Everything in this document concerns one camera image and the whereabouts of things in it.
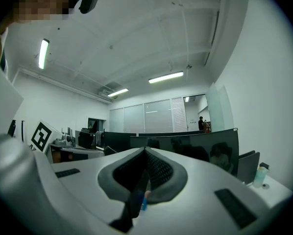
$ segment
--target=plastic bottle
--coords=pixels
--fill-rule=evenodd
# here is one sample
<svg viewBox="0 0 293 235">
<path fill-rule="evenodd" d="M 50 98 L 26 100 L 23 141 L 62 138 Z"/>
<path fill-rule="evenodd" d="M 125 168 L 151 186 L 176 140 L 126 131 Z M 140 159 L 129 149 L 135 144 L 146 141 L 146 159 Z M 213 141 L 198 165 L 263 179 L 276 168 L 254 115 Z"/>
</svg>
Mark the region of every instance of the plastic bottle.
<svg viewBox="0 0 293 235">
<path fill-rule="evenodd" d="M 253 186 L 256 188 L 259 188 L 262 186 L 263 181 L 265 179 L 266 174 L 269 170 L 267 170 L 265 167 L 259 167 L 256 171 L 255 178 L 253 181 Z"/>
</svg>

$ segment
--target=white wall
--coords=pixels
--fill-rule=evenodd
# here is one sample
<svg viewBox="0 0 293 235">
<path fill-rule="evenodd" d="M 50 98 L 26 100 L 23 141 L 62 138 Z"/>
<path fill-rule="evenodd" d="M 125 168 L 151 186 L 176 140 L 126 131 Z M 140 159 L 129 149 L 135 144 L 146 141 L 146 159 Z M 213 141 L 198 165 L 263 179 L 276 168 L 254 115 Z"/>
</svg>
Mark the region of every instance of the white wall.
<svg viewBox="0 0 293 235">
<path fill-rule="evenodd" d="M 260 152 L 270 176 L 293 189 L 293 30 L 271 0 L 249 0 L 216 86 L 228 92 L 240 153 Z"/>
<path fill-rule="evenodd" d="M 199 114 L 197 109 L 197 101 L 185 102 L 185 111 L 187 118 L 188 131 L 199 130 Z"/>
<path fill-rule="evenodd" d="M 128 92 L 109 105 L 109 109 L 133 106 L 137 104 L 155 102 L 172 97 L 204 94 L 212 83 L 212 79 L 205 69 L 193 67 L 188 76 L 150 84 L 147 78 L 128 84 Z"/>
<path fill-rule="evenodd" d="M 210 122 L 211 119 L 210 119 L 210 112 L 209 112 L 209 108 L 206 106 L 202 111 L 200 111 L 199 117 L 203 117 L 203 121 L 207 121 L 207 122 Z"/>
<path fill-rule="evenodd" d="M 16 136 L 21 138 L 21 121 L 25 121 L 26 140 L 31 139 L 42 119 L 61 131 L 87 127 L 87 118 L 108 119 L 107 104 L 64 90 L 55 85 L 19 73 L 15 88 L 24 101 L 15 115 Z"/>
</svg>

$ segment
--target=fluorescent light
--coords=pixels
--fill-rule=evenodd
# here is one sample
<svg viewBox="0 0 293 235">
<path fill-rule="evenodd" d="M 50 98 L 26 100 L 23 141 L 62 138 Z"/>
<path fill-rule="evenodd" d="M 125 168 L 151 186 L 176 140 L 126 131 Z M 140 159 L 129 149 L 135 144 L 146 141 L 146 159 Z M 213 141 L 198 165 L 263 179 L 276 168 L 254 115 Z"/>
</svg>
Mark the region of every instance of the fluorescent light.
<svg viewBox="0 0 293 235">
<path fill-rule="evenodd" d="M 40 48 L 39 55 L 39 68 L 44 69 L 45 57 L 47 55 L 47 50 L 49 47 L 49 40 L 43 39 Z"/>
<path fill-rule="evenodd" d="M 172 74 L 168 74 L 168 75 L 164 75 L 164 76 L 160 76 L 157 78 L 153 78 L 153 79 L 149 79 L 149 83 L 153 84 L 159 81 L 163 81 L 163 80 L 167 80 L 167 79 L 171 79 L 171 78 L 175 78 L 175 77 L 179 77 L 179 76 L 183 76 L 184 72 L 180 71 L 180 72 L 176 72 L 176 73 L 172 73 Z"/>
<path fill-rule="evenodd" d="M 127 91 L 128 91 L 128 89 L 123 89 L 123 90 L 121 90 L 121 91 L 111 93 L 111 94 L 109 94 L 108 96 L 116 96 L 116 95 L 118 95 L 118 94 L 120 94 L 120 93 L 124 93 L 124 92 L 127 92 Z"/>
</svg>

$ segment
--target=ceiling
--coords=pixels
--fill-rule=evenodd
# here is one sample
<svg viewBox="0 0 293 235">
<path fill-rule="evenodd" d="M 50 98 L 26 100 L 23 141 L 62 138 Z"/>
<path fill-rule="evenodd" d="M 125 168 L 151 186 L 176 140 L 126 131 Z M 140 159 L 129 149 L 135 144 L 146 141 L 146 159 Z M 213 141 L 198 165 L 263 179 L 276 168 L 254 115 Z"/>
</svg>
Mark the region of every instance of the ceiling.
<svg viewBox="0 0 293 235">
<path fill-rule="evenodd" d="M 98 0 L 86 15 L 75 9 L 64 20 L 12 25 L 6 44 L 19 67 L 98 94 L 188 64 L 203 67 L 219 9 L 220 0 Z M 44 38 L 50 44 L 41 70 Z"/>
</svg>

